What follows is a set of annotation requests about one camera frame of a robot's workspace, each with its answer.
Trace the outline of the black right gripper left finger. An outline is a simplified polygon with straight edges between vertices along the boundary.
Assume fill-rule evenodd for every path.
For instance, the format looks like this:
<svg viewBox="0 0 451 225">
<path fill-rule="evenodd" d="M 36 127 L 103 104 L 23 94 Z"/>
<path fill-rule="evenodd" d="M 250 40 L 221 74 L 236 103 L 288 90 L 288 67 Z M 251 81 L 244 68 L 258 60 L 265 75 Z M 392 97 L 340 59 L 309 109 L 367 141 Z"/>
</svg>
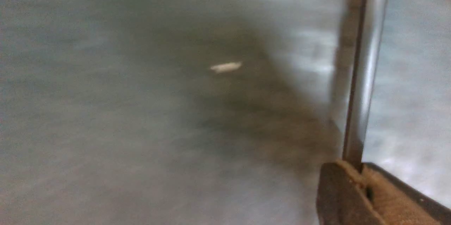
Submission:
<svg viewBox="0 0 451 225">
<path fill-rule="evenodd" d="M 385 225 L 366 195 L 366 185 L 343 163 L 321 166 L 316 209 L 321 225 Z"/>
</svg>

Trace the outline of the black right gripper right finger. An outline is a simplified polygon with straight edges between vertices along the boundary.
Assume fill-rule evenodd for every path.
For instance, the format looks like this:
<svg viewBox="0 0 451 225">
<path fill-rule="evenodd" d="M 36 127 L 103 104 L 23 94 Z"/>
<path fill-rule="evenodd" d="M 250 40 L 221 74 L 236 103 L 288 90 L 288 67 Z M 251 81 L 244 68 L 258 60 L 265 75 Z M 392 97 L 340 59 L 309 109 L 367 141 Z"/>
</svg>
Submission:
<svg viewBox="0 0 451 225">
<path fill-rule="evenodd" d="M 374 163 L 364 163 L 367 197 L 385 225 L 449 225 L 450 209 Z"/>
</svg>

